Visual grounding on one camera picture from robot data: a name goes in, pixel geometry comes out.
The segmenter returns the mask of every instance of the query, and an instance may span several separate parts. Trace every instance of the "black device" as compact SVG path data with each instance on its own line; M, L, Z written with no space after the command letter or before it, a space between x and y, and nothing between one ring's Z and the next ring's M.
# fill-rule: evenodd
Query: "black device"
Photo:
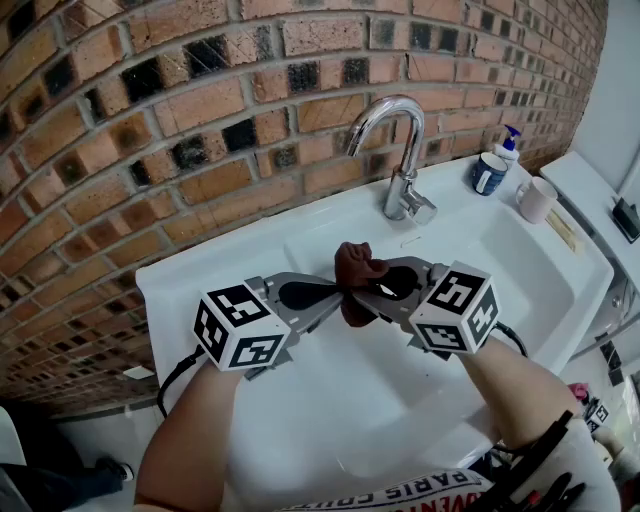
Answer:
M611 212L616 226L622 234L629 240L635 242L640 236L640 217L636 210L636 205L629 206L624 199L620 199Z

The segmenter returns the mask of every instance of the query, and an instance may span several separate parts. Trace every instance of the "white mug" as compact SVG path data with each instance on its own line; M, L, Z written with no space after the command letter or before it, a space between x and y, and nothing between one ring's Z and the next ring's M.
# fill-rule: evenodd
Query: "white mug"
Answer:
M551 183L537 176L528 183L522 183L516 191L520 213L532 224L545 220L557 199L558 193Z

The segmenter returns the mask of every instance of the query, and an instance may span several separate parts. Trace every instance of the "brown cloth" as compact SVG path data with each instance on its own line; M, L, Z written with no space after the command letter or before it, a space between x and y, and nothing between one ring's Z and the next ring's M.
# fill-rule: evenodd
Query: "brown cloth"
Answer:
M336 283L344 292L340 311L351 327L364 327L377 317L367 308L358 304L351 296L352 288L366 287L369 279L377 279L389 271L384 260L372 258L368 243L352 244L344 242L335 255Z

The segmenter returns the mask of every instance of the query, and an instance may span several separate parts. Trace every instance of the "black cable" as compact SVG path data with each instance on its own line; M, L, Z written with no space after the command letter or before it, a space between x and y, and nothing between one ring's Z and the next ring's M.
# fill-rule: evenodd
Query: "black cable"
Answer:
M509 338L510 340L512 340L516 345L518 345L518 348L520 349L520 353L526 357L529 358L529 352L527 352L527 347L524 346L524 343L522 342L522 340L520 339L520 336L518 336L516 334L516 331L514 331L511 327L509 327L508 325L503 324L502 322L498 322L496 323L495 329L498 329L500 332L502 332L507 338Z
M162 386L160 386L160 391L158 391L157 403L158 403L158 409L160 409L162 416L164 416L165 418L167 417L167 411L164 408L164 394L166 393L167 388L171 384L173 384L173 382L178 377L180 377L180 375L182 375L194 364L196 364L196 360L202 354L204 354L204 349L202 348L202 345L198 345L198 348L196 348L196 351L193 354L191 354L189 357L185 357L182 361L180 361L176 365L176 367L173 369L173 371L169 374L169 376L165 379L165 381L162 383Z

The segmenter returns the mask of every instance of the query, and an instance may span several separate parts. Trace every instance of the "sink basin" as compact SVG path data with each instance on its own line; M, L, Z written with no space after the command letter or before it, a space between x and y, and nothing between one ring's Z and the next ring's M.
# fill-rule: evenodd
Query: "sink basin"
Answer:
M140 270L160 379L195 347L189 329L199 287L283 271L333 279L333 255L343 241L369 242L377 258L455 259L491 273L501 321L520 335L531 358L560 371L613 271L579 229L585 248L574 254L546 223L534 226L520 217L512 197L527 176L521 167L509 171L493 196L475 194L465 177L476 158L420 173L416 188L438 206L426 226L381 214L385 181L264 219ZM245 505L272 510L370 492L430 467L467 466L497 440L459 359L445 362L407 346L409 339L382 320L350 328L338 311L290 349L293 362L241 383L230 469ZM187 380L170 388L169 405Z

